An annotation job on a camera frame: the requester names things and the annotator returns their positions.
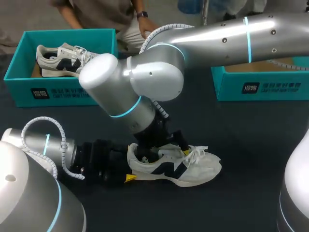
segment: white shoelace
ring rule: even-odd
[[[74,53],[75,55],[73,55],[72,57],[74,59],[79,58],[81,60],[82,63],[82,67],[88,63],[91,59],[93,59],[94,57],[96,57],[98,54],[96,53],[92,53],[92,52],[88,52],[85,48],[80,47],[80,46],[74,46]]]
[[[183,158],[183,161],[186,161],[190,164],[198,164],[204,155],[206,155],[206,151],[208,149],[207,146],[191,146],[191,152],[189,155]]]

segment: white sneaker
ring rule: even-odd
[[[134,152],[137,144],[131,144],[127,153],[127,161],[136,175],[136,180],[166,179],[180,187],[192,187],[204,184],[216,177],[221,171],[220,159],[204,151],[202,147],[193,147],[188,156],[178,157],[175,150],[164,150],[162,158],[154,163],[140,162]]]
[[[207,152],[208,147],[207,146],[191,146],[189,145],[189,155],[186,156],[181,148],[177,145],[173,144],[167,144],[165,146],[162,146],[160,148],[154,148],[157,149],[156,152],[159,154],[159,157],[163,156],[164,154],[168,154],[171,156],[174,156],[176,158],[186,158],[186,159],[196,159],[196,162],[201,163],[204,167],[207,167],[207,165],[216,165],[220,158],[215,156],[212,153]]]
[[[42,70],[42,77],[79,77],[84,65],[99,54],[88,52],[79,46],[64,43],[60,47],[37,47],[36,59]]]

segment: white cable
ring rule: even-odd
[[[165,26],[162,26],[156,30],[154,30],[148,37],[147,39],[144,41],[143,45],[141,46],[141,49],[140,49],[140,54],[143,53],[148,44],[150,43],[150,41],[159,33],[163,32],[163,31],[166,31],[166,30],[170,30],[170,29],[184,29],[184,28],[193,28],[193,26],[190,26],[190,25],[186,25],[186,24],[168,24],[168,25],[165,25]],[[168,118],[169,117],[169,114],[162,108],[162,106],[157,102],[157,101],[153,101],[153,104],[156,106],[156,108],[159,110],[159,112],[161,113],[161,115],[164,117],[164,118]]]
[[[25,127],[23,128],[23,130],[21,132],[21,141],[22,141],[22,144],[23,144],[26,152],[29,152],[29,153],[31,153],[35,156],[38,156],[38,157],[46,160],[47,162],[49,162],[53,167],[53,171],[54,171],[53,176],[54,176],[54,178],[57,178],[58,171],[57,171],[57,167],[56,167],[55,163],[50,158],[48,158],[47,156],[44,156],[43,154],[41,154],[39,152],[35,152],[35,151],[30,150],[29,147],[27,147],[26,141],[25,141],[25,134],[26,134],[26,131],[28,130],[29,126],[32,125],[33,123],[37,122],[37,121],[43,121],[43,120],[44,121],[50,121],[50,122],[54,123],[58,127],[58,129],[61,133],[61,148],[60,149],[61,149],[61,153],[62,153],[61,160],[62,160],[63,170],[66,172],[66,174],[68,174],[71,177],[74,177],[74,178],[80,179],[80,180],[84,180],[85,177],[83,175],[75,174],[75,173],[72,173],[68,170],[68,168],[66,166],[66,154],[65,154],[66,150],[67,150],[66,136],[65,136],[65,133],[64,133],[63,128],[60,125],[60,123],[58,123],[56,120],[54,120],[51,117],[36,117],[25,125]]]
[[[154,30],[153,32],[151,32],[151,34],[147,37],[147,39],[144,41],[143,45],[141,46],[140,49],[140,54],[143,53],[148,44],[150,43],[150,41],[159,33],[166,31],[166,30],[170,30],[170,29],[184,29],[184,28],[193,28],[194,26],[190,26],[190,25],[186,25],[186,24],[180,24],[180,23],[174,23],[174,24],[168,24],[165,26],[162,26],[156,30]]]
[[[286,63],[279,62],[275,59],[269,59],[269,60],[267,60],[267,62],[278,65],[278,66],[286,68],[286,69],[302,70],[302,71],[308,70],[309,71],[309,67],[302,67],[302,66],[297,66],[297,65],[293,65],[293,64],[286,64]]]

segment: hand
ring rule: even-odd
[[[153,32],[159,26],[153,23],[149,18],[140,17],[139,18],[140,24],[140,33],[144,39],[147,39],[147,35],[145,34],[146,31]]]

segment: teal shoe box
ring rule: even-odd
[[[114,29],[25,31],[4,77],[17,107],[96,105],[76,77],[31,78],[37,46],[63,43],[118,57]]]
[[[309,70],[309,57],[291,60]],[[309,71],[228,72],[225,67],[212,67],[211,72],[219,101],[309,100]]]

